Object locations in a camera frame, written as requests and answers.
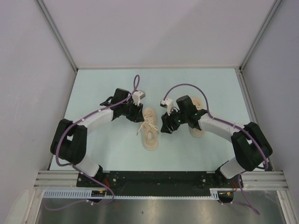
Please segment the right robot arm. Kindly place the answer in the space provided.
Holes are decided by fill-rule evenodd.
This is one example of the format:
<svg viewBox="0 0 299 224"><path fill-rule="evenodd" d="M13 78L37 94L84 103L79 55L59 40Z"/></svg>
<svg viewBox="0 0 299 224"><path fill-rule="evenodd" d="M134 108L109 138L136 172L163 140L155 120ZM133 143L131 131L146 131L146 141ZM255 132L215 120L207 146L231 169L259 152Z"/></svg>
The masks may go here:
<svg viewBox="0 0 299 224"><path fill-rule="evenodd" d="M161 116L161 132L171 134L181 125L187 124L195 138L201 138L205 132L210 132L232 143L235 156L216 170L215 181L220 187L227 187L233 177L245 171L253 171L272 155L272 147L258 124L249 122L238 126L211 117L202 108L200 99L187 95L178 98L176 103L178 108L174 107L170 98L161 101L160 106L167 110Z"/></svg>

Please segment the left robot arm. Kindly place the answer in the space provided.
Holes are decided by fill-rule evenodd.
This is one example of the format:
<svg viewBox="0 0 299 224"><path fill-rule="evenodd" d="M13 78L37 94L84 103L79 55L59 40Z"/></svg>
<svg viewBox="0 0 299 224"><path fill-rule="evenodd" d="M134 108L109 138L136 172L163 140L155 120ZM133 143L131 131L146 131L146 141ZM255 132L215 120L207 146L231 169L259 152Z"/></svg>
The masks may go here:
<svg viewBox="0 0 299 224"><path fill-rule="evenodd" d="M87 136L102 124L113 121L120 116L139 123L144 121L141 99L145 92L117 88L113 96L102 102L97 110L78 121L62 119L59 121L50 152L59 159L67 161L81 174L87 175L92 186L99 186L104 179L103 168L87 155Z"/></svg>

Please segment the white shoelace of sneaker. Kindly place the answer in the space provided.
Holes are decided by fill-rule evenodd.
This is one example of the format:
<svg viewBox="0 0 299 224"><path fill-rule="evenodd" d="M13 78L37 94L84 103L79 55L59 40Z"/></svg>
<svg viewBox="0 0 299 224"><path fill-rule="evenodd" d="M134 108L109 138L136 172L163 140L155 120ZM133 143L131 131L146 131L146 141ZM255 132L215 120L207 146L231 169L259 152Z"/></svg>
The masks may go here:
<svg viewBox="0 0 299 224"><path fill-rule="evenodd" d="M138 129L136 135L139 134L140 130L143 128L143 127L149 127L150 129L154 129L155 131L158 132L158 127L157 125L154 124L154 119L152 117L148 117L148 116L145 116L144 117L144 121L142 122L142 124L140 125L140 128Z"/></svg>

